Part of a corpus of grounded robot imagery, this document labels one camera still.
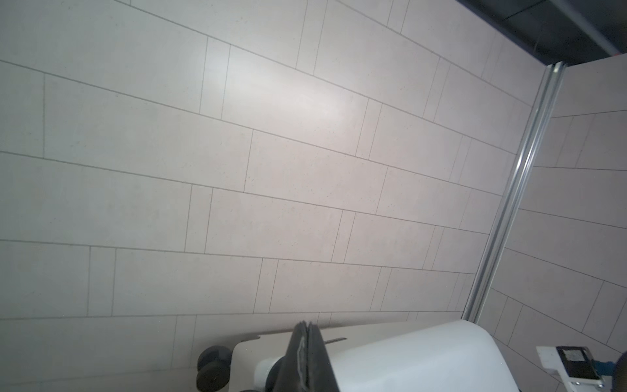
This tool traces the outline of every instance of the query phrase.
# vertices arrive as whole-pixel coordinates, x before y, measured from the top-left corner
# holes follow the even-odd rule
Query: wheel
[[[231,366],[220,360],[207,363],[196,375],[196,388],[200,392],[217,392],[224,388],[231,377]]]
[[[231,366],[231,357],[233,352],[224,346],[211,346],[198,356],[196,370],[200,371],[207,363],[211,361],[221,361],[227,366]]]

